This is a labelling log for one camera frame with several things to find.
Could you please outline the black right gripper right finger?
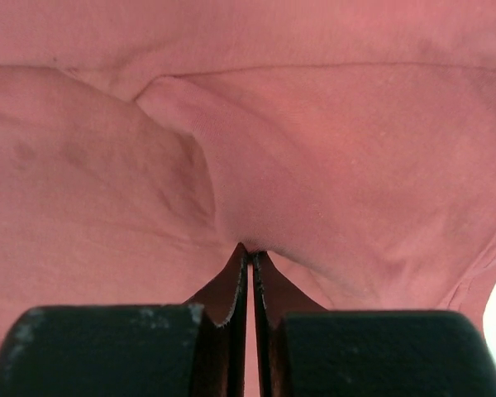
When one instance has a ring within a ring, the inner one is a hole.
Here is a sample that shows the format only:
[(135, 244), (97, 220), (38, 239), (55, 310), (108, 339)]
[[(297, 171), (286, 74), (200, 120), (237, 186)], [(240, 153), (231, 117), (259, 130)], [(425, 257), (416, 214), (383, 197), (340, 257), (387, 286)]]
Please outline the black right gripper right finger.
[(252, 258), (263, 396), (495, 397), (484, 340), (451, 311), (329, 311)]

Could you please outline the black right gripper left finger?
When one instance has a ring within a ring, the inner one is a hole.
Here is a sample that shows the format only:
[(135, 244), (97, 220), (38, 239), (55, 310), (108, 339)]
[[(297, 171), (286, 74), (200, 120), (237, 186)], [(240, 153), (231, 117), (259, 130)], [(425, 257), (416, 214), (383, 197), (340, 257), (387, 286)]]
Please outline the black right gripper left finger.
[(182, 304), (42, 306), (0, 346), (0, 396), (241, 396), (248, 255)]

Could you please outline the red t shirt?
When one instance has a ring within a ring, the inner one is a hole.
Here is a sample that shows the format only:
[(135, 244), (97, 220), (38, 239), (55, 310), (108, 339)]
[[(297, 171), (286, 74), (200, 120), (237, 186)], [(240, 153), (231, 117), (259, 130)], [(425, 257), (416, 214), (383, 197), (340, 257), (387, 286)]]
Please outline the red t shirt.
[(242, 242), (327, 309), (496, 284), (496, 1), (0, 1), (0, 343)]

